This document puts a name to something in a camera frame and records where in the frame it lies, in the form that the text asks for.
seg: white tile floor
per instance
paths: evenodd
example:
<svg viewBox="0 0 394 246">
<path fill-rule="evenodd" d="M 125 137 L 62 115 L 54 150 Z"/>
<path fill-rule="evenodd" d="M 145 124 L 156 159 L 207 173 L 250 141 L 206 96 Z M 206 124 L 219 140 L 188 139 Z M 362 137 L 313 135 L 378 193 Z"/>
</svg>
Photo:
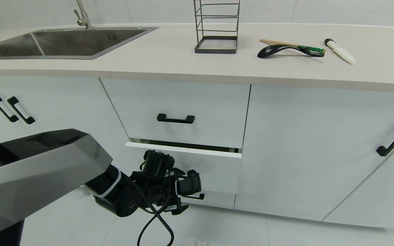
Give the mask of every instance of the white tile floor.
<svg viewBox="0 0 394 246">
<path fill-rule="evenodd" d="M 21 246 L 136 246 L 151 215 L 138 210 L 118 218 L 76 190 L 25 220 Z M 162 214 L 174 246 L 394 246 L 394 230 L 374 229 L 191 206 Z M 169 234 L 158 220 L 142 246 L 164 246 Z"/>
</svg>

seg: metal rack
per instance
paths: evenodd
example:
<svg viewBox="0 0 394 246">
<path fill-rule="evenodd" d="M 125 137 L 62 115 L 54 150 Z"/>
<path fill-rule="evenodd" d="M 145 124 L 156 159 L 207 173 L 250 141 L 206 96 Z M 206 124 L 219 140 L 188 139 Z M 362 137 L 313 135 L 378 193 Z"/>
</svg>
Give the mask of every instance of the metal rack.
<svg viewBox="0 0 394 246">
<path fill-rule="evenodd" d="M 235 54 L 236 46 L 238 43 L 238 24 L 239 24 L 239 2 L 235 3 L 204 3 L 202 4 L 202 0 L 193 0 L 194 2 L 194 16 L 196 20 L 196 33 L 197 33 L 197 45 L 194 48 L 195 53 L 203 53 L 203 54 Z M 238 5 L 238 9 L 235 15 L 204 15 L 202 14 L 202 7 L 207 5 Z M 236 28 L 234 31 L 230 30 L 210 30 L 203 28 L 203 20 L 204 19 L 236 19 Z M 234 36 L 205 36 L 206 32 L 234 32 Z M 234 49 L 204 49 L 200 48 L 205 40 L 233 40 L 235 41 Z"/>
</svg>

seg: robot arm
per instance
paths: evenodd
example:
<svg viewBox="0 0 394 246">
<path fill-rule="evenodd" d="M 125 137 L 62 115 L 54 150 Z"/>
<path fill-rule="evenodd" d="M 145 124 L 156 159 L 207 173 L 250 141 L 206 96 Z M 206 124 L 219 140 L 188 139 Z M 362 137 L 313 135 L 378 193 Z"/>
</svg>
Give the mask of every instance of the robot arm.
<svg viewBox="0 0 394 246">
<path fill-rule="evenodd" d="M 0 143 L 0 237 L 17 236 L 23 221 L 80 185 L 100 206 L 125 217 L 138 209 L 161 206 L 158 214 L 178 215 L 188 208 L 182 196 L 201 191 L 199 174 L 174 168 L 174 158 L 149 150 L 140 171 L 130 177 L 111 164 L 111 156 L 84 132 L 45 132 Z M 203 199 L 201 194 L 196 199 Z"/>
</svg>

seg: faucet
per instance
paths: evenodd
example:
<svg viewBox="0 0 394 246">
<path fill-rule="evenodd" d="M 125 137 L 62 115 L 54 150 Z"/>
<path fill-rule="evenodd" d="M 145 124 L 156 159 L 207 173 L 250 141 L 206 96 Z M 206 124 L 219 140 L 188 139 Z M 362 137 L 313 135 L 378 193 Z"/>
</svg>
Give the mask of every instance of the faucet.
<svg viewBox="0 0 394 246">
<path fill-rule="evenodd" d="M 91 21 L 89 20 L 89 17 L 88 17 L 88 13 L 86 13 L 86 11 L 83 7 L 83 3 L 81 3 L 81 0 L 77 0 L 77 4 L 78 4 L 78 7 L 80 8 L 80 13 L 81 13 L 81 18 L 80 18 L 80 15 L 78 15 L 77 10 L 74 9 L 74 13 L 78 18 L 77 24 L 79 26 L 86 26 L 86 29 L 92 28 Z"/>
</svg>

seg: sink basin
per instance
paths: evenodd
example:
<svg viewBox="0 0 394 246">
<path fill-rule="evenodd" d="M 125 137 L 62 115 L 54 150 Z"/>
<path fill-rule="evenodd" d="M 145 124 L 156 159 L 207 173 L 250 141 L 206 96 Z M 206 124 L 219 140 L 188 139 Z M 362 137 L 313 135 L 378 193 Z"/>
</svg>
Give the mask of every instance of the sink basin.
<svg viewBox="0 0 394 246">
<path fill-rule="evenodd" d="M 0 59 L 95 59 L 157 27 L 70 28 L 30 32 L 0 42 Z"/>
</svg>

